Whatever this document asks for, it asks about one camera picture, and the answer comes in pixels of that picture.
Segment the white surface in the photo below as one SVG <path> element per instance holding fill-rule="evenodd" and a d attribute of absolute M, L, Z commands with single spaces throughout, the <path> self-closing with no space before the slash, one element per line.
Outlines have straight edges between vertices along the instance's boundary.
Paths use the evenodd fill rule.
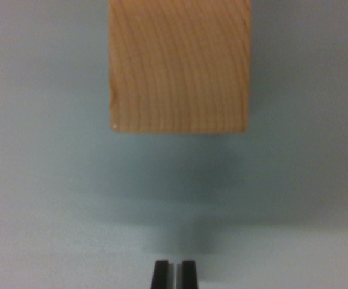
<path fill-rule="evenodd" d="M 348 288 L 348 1 L 253 1 L 243 135 L 120 135 L 105 1 L 0 1 L 0 288 Z"/>

